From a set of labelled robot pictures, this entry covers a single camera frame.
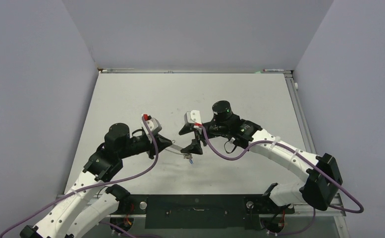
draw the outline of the white table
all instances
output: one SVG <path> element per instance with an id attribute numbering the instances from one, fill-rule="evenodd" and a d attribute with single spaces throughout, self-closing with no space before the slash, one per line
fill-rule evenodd
<path id="1" fill-rule="evenodd" d="M 233 112 L 241 118 L 305 148 L 284 74 L 102 73 L 66 190 L 112 124 L 123 122 L 132 132 L 140 128 L 140 115 L 146 113 L 160 121 L 161 135 L 185 147 L 193 138 L 193 134 L 178 135 L 185 112 L 200 110 L 203 122 L 209 121 L 213 116 L 212 105 L 219 100 L 230 101 Z M 212 143 L 223 151 L 225 141 L 216 138 Z M 194 155 L 193 165 L 182 156 L 163 151 L 153 170 L 121 185 L 132 194 L 260 194 L 273 182 L 296 180 L 295 175 L 257 154 L 248 153 L 230 162 L 219 158 L 209 147 L 203 149 L 202 156 Z M 232 155 L 241 150 L 238 148 Z M 124 168 L 113 180 L 135 175 L 152 162 L 145 153 L 126 158 Z"/>

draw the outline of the wall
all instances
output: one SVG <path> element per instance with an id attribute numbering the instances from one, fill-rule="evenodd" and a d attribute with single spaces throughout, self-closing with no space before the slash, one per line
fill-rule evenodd
<path id="1" fill-rule="evenodd" d="M 385 237 L 385 1 L 335 0 L 294 75 L 317 152 L 366 207 L 350 234 Z"/>
<path id="2" fill-rule="evenodd" d="M 60 0 L 0 0 L 0 232 L 63 192 L 96 78 Z"/>
<path id="3" fill-rule="evenodd" d="M 103 68 L 294 69 L 332 0 L 63 0 Z"/>

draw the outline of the marker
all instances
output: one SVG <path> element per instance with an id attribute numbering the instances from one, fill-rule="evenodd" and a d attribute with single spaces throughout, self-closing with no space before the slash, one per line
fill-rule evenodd
<path id="1" fill-rule="evenodd" d="M 264 69 L 264 72 L 283 72 L 284 69 Z"/>

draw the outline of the gray wall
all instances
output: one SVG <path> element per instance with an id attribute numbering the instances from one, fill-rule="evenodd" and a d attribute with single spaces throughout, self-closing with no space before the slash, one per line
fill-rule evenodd
<path id="1" fill-rule="evenodd" d="M 294 69 L 332 0 L 63 0 L 99 67 Z"/>
<path id="2" fill-rule="evenodd" d="M 385 1 L 335 0 L 294 74 L 317 152 L 366 207 L 350 234 L 385 237 Z"/>
<path id="3" fill-rule="evenodd" d="M 60 0 L 0 0 L 0 232 L 63 191 L 96 78 Z"/>

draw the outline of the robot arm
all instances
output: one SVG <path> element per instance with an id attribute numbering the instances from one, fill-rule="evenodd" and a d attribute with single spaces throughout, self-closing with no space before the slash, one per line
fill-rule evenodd
<path id="1" fill-rule="evenodd" d="M 158 152 L 172 145 L 172 142 L 158 132 L 162 129 L 159 121 L 148 115 L 143 115 L 142 134 L 130 137 L 129 127 L 117 123 L 109 128 L 102 143 L 80 172 L 74 185 L 66 194 L 73 194 L 59 202 L 52 211 L 35 226 L 26 226 L 20 233 L 22 238 L 65 238 L 82 236 L 97 219 L 114 212 L 119 201 L 129 192 L 116 185 L 106 189 L 106 194 L 92 206 L 82 212 L 90 199 L 101 189 L 101 184 L 109 182 L 123 167 L 122 159 L 146 152 L 149 158 L 156 155 L 152 139 L 146 133 L 145 126 L 153 134 L 157 142 Z"/>
<path id="2" fill-rule="evenodd" d="M 259 125 L 235 115 L 228 101 L 215 103 L 213 113 L 213 119 L 206 123 L 201 122 L 199 111 L 185 114 L 185 126 L 179 135 L 194 132 L 195 139 L 182 149 L 182 153 L 203 154 L 201 142 L 206 146 L 206 139 L 219 136 L 227 138 L 235 146 L 263 155 L 299 178 L 292 184 L 274 183 L 267 189 L 263 197 L 266 198 L 266 204 L 273 206 L 274 210 L 287 204 L 301 202 L 322 211 L 328 208 L 338 188 L 313 170 L 301 157 L 306 158 L 341 185 L 342 178 L 333 156 L 325 154 L 321 157 L 283 142 L 279 136 L 275 137 Z M 235 160 L 219 155 L 228 160 Z"/>

